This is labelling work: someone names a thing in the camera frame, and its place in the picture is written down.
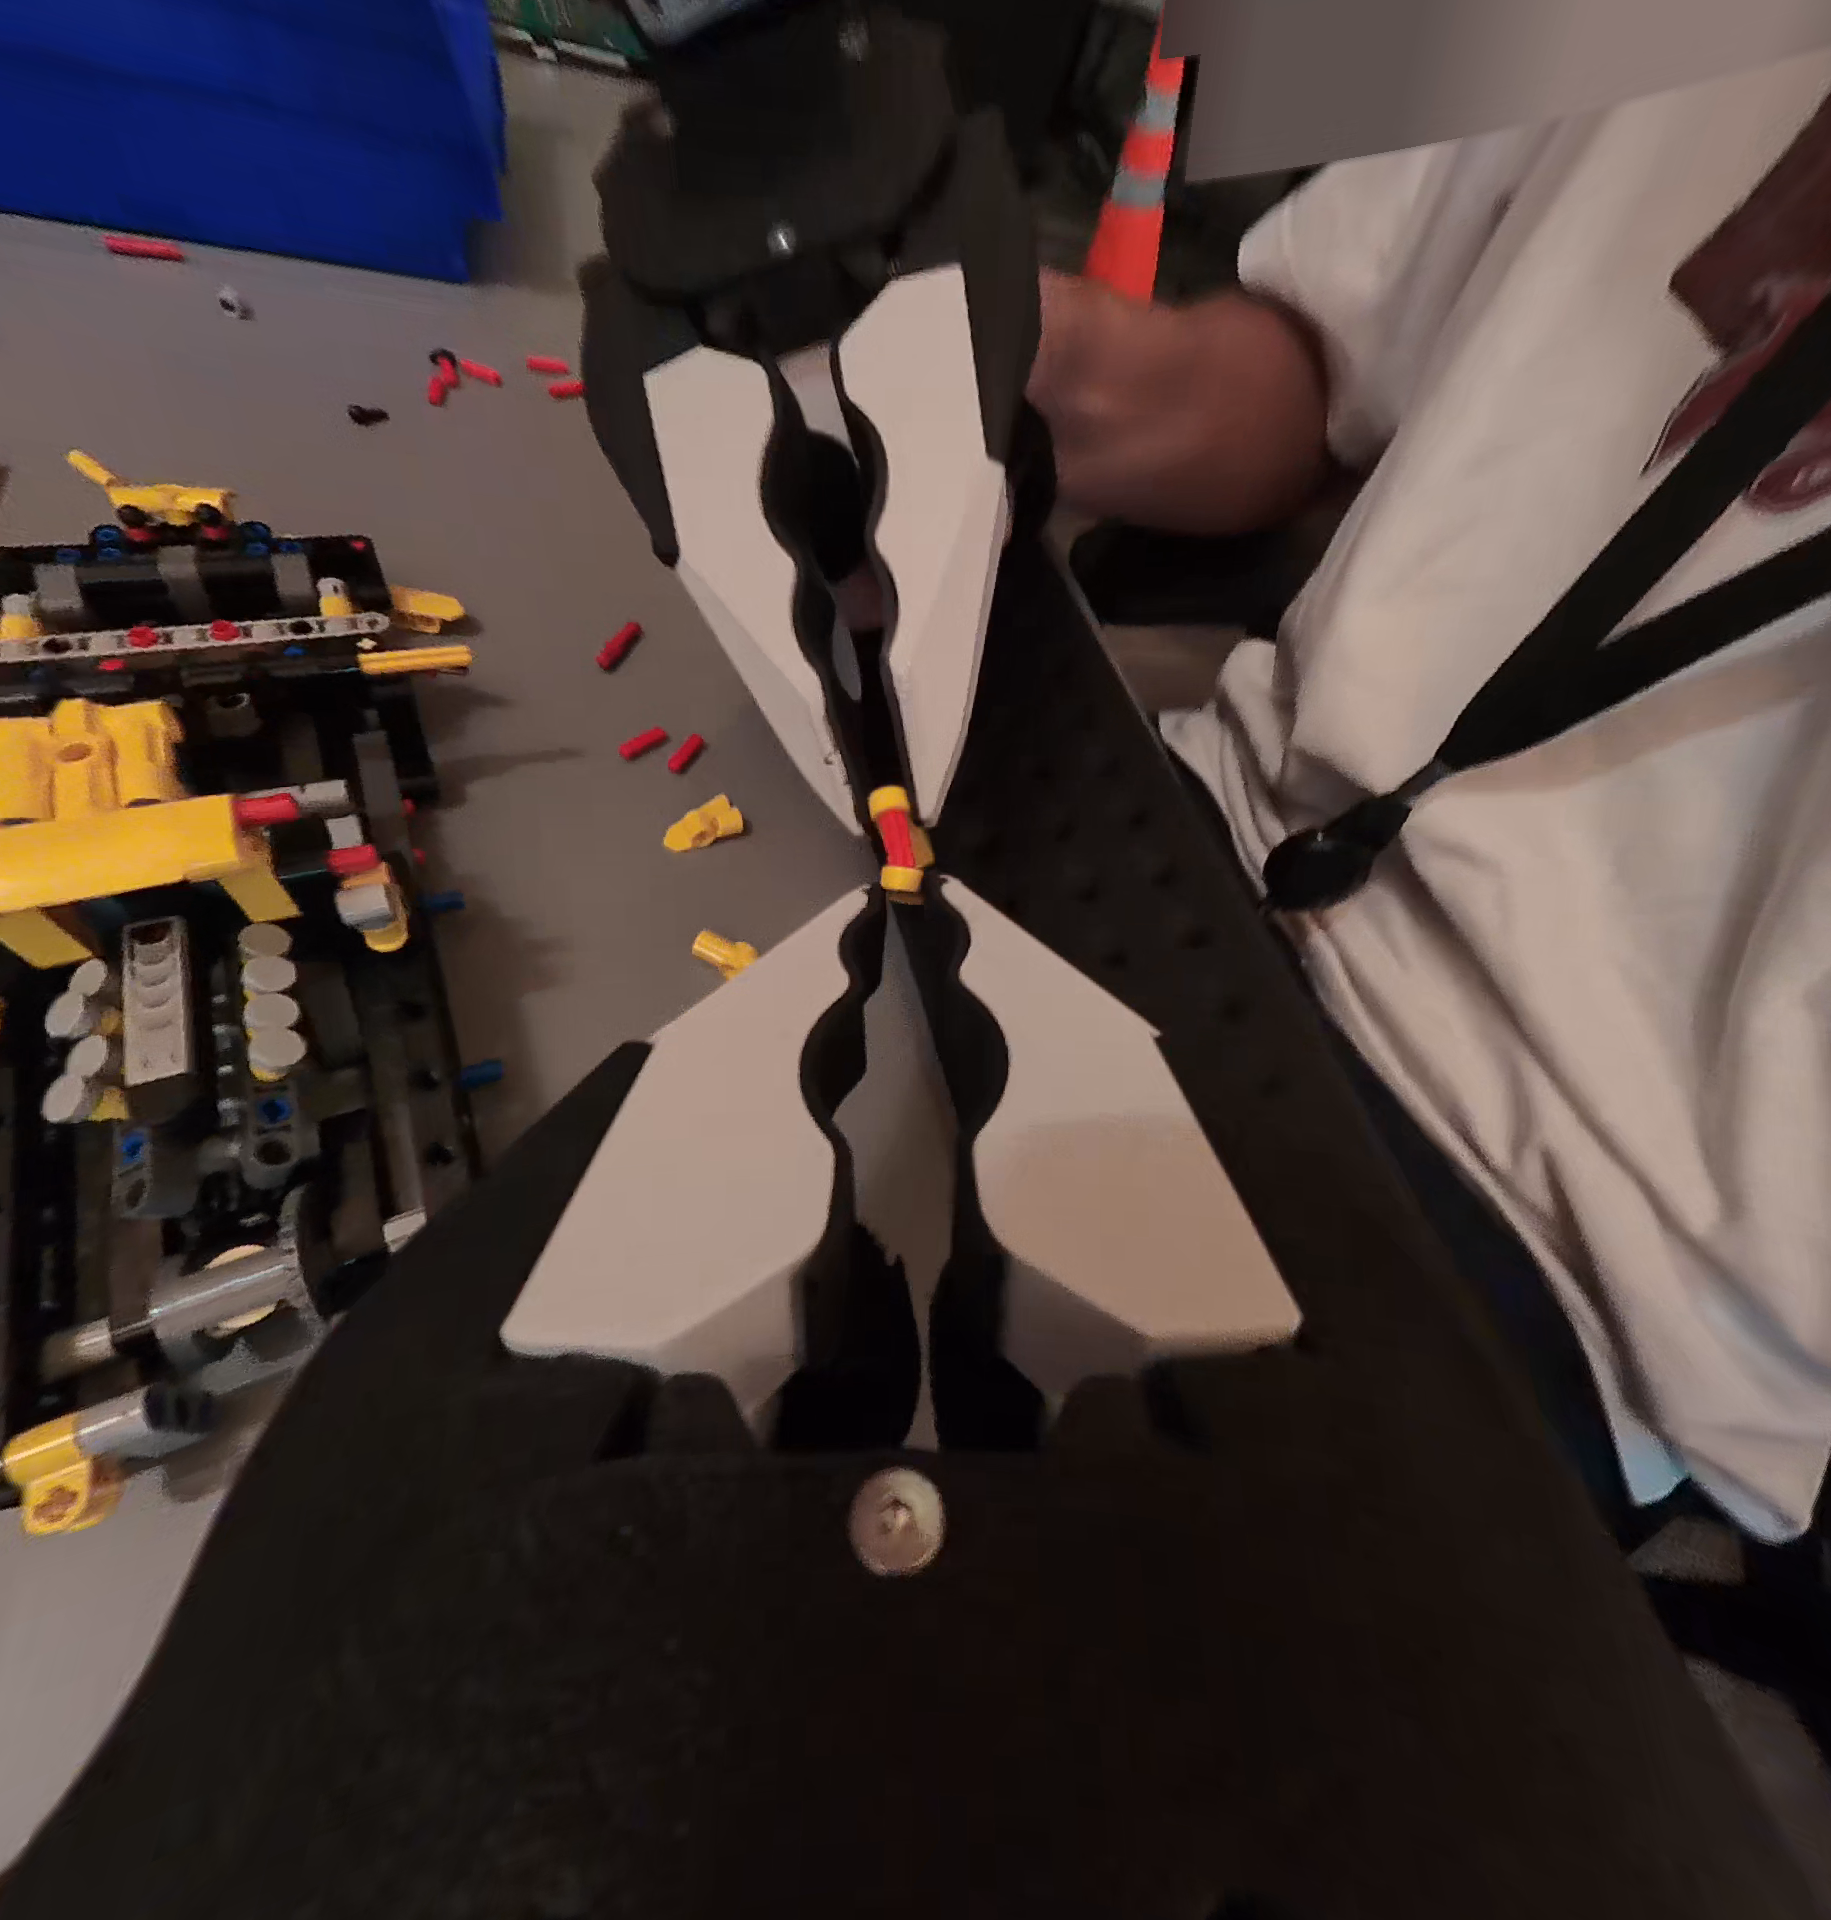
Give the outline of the blue storage bin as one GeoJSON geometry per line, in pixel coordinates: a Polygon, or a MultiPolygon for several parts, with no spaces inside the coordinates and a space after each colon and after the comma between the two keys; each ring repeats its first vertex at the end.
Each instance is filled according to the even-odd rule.
{"type": "Polygon", "coordinates": [[[465,283],[501,217],[481,2],[0,2],[0,211],[465,283]]]}

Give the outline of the black perforated mat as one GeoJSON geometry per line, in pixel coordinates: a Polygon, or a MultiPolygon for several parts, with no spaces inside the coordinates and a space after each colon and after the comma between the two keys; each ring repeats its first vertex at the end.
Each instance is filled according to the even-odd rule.
{"type": "Polygon", "coordinates": [[[1311,997],[1043,543],[1001,559],[933,848],[1160,1031],[1302,1328],[1404,1250],[1406,1196],[1311,997]]]}

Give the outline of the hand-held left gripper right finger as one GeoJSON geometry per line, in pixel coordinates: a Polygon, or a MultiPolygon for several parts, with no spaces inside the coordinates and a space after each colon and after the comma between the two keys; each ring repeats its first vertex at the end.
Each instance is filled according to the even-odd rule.
{"type": "Polygon", "coordinates": [[[934,1416],[1048,1419],[1084,1380],[1302,1331],[1152,1022],[955,876],[916,968],[957,1131],[934,1416]]]}

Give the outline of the orange traffic cone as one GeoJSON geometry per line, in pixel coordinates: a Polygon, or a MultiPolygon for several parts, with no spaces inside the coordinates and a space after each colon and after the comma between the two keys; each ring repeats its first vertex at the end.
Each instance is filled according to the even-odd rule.
{"type": "Polygon", "coordinates": [[[1142,96],[1119,146],[1115,176],[1086,243],[1083,278],[1133,303],[1152,303],[1163,255],[1164,207],[1188,81],[1188,61],[1160,48],[1144,69],[1142,96]]]}

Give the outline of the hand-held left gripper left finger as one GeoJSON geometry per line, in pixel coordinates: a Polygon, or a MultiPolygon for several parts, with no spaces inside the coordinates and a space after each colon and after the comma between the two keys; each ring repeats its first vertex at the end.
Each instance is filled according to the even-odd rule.
{"type": "Polygon", "coordinates": [[[501,1322],[517,1357],[716,1380],[746,1419],[909,1419],[918,1317],[857,1213],[885,906],[837,897],[671,1021],[501,1322]]]}

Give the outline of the black office chair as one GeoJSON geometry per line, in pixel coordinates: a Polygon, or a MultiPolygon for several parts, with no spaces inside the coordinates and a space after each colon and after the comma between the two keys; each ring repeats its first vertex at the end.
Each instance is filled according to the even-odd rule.
{"type": "Polygon", "coordinates": [[[1073,540],[1070,571],[1098,624],[1272,640],[1322,552],[1326,540],[1302,525],[1205,538],[1100,523],[1073,540]]]}

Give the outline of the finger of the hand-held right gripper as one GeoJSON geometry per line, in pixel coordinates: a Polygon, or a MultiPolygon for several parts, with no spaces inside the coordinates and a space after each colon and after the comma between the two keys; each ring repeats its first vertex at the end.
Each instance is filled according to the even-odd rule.
{"type": "Polygon", "coordinates": [[[1007,531],[963,266],[894,278],[837,343],[835,372],[877,456],[870,540],[891,603],[885,688],[911,799],[934,825],[971,724],[1007,531]]]}
{"type": "Polygon", "coordinates": [[[832,348],[810,345],[766,368],[694,345],[644,379],[677,540],[677,579],[756,701],[815,798],[857,841],[870,837],[864,786],[861,658],[843,586],[827,586],[807,535],[832,528],[832,503],[784,496],[784,528],[767,514],[772,443],[813,460],[818,437],[840,450],[843,505],[854,445],[838,418],[832,348]]]}

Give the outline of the yellow black lego car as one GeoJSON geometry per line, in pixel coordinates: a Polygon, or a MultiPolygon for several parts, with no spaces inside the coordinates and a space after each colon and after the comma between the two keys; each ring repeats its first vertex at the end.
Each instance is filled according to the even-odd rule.
{"type": "Polygon", "coordinates": [[[481,1167],[418,844],[467,611],[111,470],[77,538],[0,540],[0,1511],[38,1541],[481,1167]]]}

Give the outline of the scattered small lego pins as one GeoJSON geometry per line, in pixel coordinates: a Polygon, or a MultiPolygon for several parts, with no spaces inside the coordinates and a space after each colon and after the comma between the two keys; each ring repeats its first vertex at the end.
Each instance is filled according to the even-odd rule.
{"type": "Polygon", "coordinates": [[[565,324],[496,286],[450,286],[194,243],[111,246],[96,227],[0,220],[0,399],[199,412],[270,399],[340,421],[549,381],[565,324]]]}

